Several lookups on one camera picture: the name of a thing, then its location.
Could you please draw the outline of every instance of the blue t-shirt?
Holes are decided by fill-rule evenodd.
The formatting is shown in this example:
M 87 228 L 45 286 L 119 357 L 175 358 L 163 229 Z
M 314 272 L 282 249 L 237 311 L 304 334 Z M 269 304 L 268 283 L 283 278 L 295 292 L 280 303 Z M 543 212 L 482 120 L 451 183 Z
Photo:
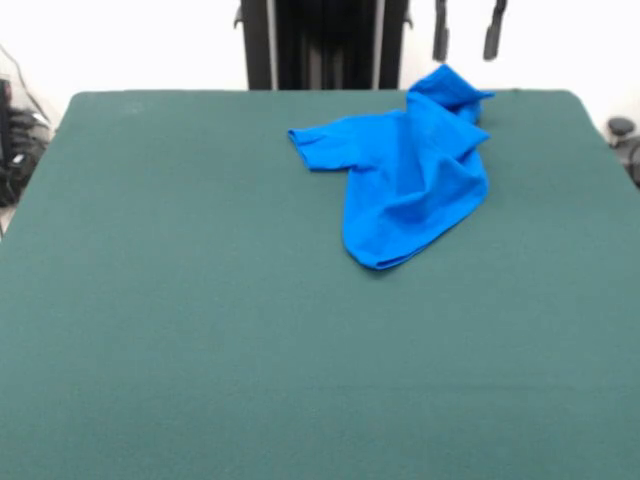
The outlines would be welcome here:
M 443 65 L 411 87 L 406 112 L 289 130 L 308 168 L 349 170 L 343 238 L 358 262 L 398 265 L 484 200 L 476 146 L 489 135 L 474 123 L 490 96 Z

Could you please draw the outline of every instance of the green table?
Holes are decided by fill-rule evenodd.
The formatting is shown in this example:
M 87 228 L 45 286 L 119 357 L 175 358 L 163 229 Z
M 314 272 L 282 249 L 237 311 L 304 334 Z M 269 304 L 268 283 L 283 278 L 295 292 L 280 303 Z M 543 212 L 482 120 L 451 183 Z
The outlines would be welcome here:
M 499 93 L 488 200 L 368 271 L 286 130 L 403 103 L 76 97 L 0 246 L 0 478 L 640 478 L 623 169 L 572 95 Z

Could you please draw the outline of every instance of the electrical wire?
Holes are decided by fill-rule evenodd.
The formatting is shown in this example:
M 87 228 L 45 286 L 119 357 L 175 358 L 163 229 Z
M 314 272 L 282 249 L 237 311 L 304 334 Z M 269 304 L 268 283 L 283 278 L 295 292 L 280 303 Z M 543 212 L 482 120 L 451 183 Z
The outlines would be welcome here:
M 47 116 L 47 114 L 44 112 L 44 109 L 42 108 L 42 106 L 40 105 L 40 103 L 38 103 L 38 101 L 35 99 L 35 97 L 31 94 L 31 92 L 29 91 L 29 88 L 27 87 L 27 82 L 24 80 L 24 76 L 22 75 L 22 69 L 20 68 L 20 64 L 18 63 L 18 61 L 13 58 L 11 56 L 11 54 L 7 51 L 6 48 L 4 48 L 4 46 L 0 43 L 0 52 L 2 52 L 2 54 L 7 57 L 7 59 L 13 63 L 16 72 L 18 72 L 18 80 L 20 80 L 20 84 L 22 85 L 22 88 L 24 89 L 24 92 L 27 94 L 27 97 L 29 97 L 29 100 L 31 101 L 31 103 L 33 104 L 33 106 L 36 108 L 36 110 L 38 110 L 38 113 L 40 115 L 42 115 L 42 117 L 48 122 L 51 123 L 51 120 L 49 120 L 49 117 Z

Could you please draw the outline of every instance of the shirt sleeve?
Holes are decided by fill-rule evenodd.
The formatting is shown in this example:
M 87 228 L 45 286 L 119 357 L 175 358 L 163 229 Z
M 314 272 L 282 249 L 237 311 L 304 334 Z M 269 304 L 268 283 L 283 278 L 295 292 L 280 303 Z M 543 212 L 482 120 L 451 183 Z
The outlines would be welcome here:
M 289 130 L 289 138 L 310 170 L 339 170 L 360 162 L 353 118 Z

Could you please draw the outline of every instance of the white wall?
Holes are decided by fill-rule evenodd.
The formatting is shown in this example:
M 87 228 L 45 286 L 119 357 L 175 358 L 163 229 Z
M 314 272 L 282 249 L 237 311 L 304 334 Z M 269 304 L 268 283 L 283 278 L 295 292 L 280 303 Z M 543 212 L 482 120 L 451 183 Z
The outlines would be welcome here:
M 245 89 L 238 0 L 13 0 L 0 42 L 58 114 L 82 90 Z M 624 114 L 640 125 L 640 2 L 511 0 L 500 56 L 482 61 L 494 0 L 449 0 L 449 63 L 483 88 L 563 88 L 582 97 L 599 128 Z M 431 71 L 434 0 L 412 0 L 401 87 Z M 627 44 L 612 48 L 611 39 Z

